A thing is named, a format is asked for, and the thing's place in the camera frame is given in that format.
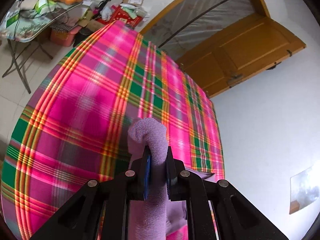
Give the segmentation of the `purple fleece garment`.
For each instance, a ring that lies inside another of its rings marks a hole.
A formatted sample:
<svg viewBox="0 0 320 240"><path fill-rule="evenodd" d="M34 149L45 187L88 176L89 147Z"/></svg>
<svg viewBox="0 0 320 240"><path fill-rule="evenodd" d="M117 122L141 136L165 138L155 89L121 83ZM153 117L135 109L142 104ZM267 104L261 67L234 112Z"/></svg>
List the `purple fleece garment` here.
<svg viewBox="0 0 320 240"><path fill-rule="evenodd" d="M166 182L168 156L167 128L154 118L137 118L127 133L131 160L138 160L148 147L151 151L148 195L132 200L129 210L129 239L191 239L187 204L169 199Z"/></svg>

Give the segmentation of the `pink plaid tablecloth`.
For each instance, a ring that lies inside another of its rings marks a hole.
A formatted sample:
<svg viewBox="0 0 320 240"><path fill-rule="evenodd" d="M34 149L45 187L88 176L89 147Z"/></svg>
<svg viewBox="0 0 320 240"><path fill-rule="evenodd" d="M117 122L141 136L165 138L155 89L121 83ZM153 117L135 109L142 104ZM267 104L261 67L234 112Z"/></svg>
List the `pink plaid tablecloth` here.
<svg viewBox="0 0 320 240"><path fill-rule="evenodd" d="M167 129L175 159L225 176L213 103L153 43L116 21L73 48L47 75L16 122L4 158L4 220L29 239L85 182L129 166L136 118Z"/></svg>

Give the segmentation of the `wooden door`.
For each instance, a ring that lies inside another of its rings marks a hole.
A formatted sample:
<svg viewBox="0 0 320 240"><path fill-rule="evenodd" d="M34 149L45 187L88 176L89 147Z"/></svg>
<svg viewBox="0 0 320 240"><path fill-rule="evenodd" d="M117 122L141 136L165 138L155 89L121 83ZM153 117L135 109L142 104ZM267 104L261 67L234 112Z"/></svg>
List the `wooden door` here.
<svg viewBox="0 0 320 240"><path fill-rule="evenodd" d="M217 32L176 62L214 97L306 48L294 33L253 13Z"/></svg>

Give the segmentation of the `red gift box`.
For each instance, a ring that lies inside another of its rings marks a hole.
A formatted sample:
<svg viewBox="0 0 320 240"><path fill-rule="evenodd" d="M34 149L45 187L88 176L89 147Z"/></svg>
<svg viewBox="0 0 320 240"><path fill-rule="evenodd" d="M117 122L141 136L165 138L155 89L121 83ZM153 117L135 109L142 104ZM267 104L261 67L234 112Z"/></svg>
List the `red gift box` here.
<svg viewBox="0 0 320 240"><path fill-rule="evenodd" d="M103 20L101 16L99 16L96 21L99 23L102 23L104 25L107 25L109 23L112 23L114 21L121 21L128 25L129 27L135 29L137 25L142 22L143 18L141 16L136 15L135 18L132 18L134 16L133 11L128 13L129 9L123 10L121 6L115 6L108 7L111 9L111 15L107 18L107 20Z"/></svg>

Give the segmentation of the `plastic-covered doorway curtain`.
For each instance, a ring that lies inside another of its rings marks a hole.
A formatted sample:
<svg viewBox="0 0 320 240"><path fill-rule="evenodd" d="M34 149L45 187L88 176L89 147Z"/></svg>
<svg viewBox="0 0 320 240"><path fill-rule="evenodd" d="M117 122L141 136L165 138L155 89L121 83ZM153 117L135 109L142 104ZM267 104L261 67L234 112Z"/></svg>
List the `plastic-covered doorway curtain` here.
<svg viewBox="0 0 320 240"><path fill-rule="evenodd" d="M254 12L250 0L184 0L154 24L144 38L176 61L204 40Z"/></svg>

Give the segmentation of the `black spray bottle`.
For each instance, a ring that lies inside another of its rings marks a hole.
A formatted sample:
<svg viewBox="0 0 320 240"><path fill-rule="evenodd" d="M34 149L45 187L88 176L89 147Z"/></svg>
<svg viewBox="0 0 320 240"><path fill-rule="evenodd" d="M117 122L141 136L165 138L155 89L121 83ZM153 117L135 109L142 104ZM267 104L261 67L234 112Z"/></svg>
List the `black spray bottle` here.
<svg viewBox="0 0 320 240"><path fill-rule="evenodd" d="M104 9L105 5L107 5L107 3L110 1L112 1L112 0L101 0L100 1L100 3L93 10L93 17L92 17L93 20L101 17L100 13Z"/></svg>

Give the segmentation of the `cluttered glass side table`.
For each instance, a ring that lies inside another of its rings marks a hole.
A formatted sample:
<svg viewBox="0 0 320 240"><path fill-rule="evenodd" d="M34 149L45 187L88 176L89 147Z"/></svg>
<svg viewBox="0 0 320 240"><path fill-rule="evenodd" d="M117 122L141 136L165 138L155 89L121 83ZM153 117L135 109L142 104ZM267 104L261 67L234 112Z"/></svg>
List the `cluttered glass side table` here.
<svg viewBox="0 0 320 240"><path fill-rule="evenodd" d="M1 22L1 37L7 40L11 54L11 65L2 76L6 77L16 70L25 89L30 93L29 83L22 70L30 57L21 62L18 62L18 58L35 41L37 46L34 50L40 49L52 59L52 55L40 44L39 35L59 20L67 24L72 19L69 12L80 5L82 2L66 5L53 0L16 0Z"/></svg>

